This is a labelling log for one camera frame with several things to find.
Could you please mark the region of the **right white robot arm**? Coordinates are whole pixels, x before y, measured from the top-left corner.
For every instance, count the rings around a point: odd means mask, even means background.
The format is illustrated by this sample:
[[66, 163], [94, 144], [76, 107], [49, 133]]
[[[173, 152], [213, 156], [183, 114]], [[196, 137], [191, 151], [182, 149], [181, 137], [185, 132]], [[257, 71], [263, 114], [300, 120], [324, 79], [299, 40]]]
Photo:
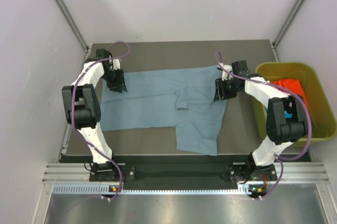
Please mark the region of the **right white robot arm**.
[[250, 72], [244, 60], [218, 62], [217, 67], [222, 76], [215, 81], [215, 100], [235, 98], [243, 91], [266, 108], [266, 137], [245, 162], [247, 176], [257, 180], [287, 147], [304, 136], [311, 138], [309, 111], [301, 96]]

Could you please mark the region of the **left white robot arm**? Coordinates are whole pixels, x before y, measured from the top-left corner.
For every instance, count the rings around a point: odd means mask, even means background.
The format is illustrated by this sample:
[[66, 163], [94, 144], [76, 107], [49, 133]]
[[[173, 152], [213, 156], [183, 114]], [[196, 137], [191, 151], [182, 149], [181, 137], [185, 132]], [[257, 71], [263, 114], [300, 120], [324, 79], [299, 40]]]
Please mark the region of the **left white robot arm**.
[[101, 107], [95, 92], [100, 79], [106, 81], [112, 92], [127, 92], [120, 61], [106, 49], [97, 49], [96, 56], [86, 60], [76, 81], [62, 88], [62, 98], [67, 122], [92, 153], [92, 173], [101, 172], [106, 179], [114, 180], [120, 171], [112, 163], [113, 152], [100, 127]]

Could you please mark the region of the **light blue t shirt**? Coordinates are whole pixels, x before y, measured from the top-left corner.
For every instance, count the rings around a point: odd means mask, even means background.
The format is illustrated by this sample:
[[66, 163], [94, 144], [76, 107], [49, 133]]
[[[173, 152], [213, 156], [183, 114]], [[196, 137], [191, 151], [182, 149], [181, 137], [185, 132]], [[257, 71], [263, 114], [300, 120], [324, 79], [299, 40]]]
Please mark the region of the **light blue t shirt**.
[[226, 101], [214, 100], [216, 66], [125, 74], [127, 92], [104, 87], [102, 131], [174, 127], [176, 148], [216, 156]]

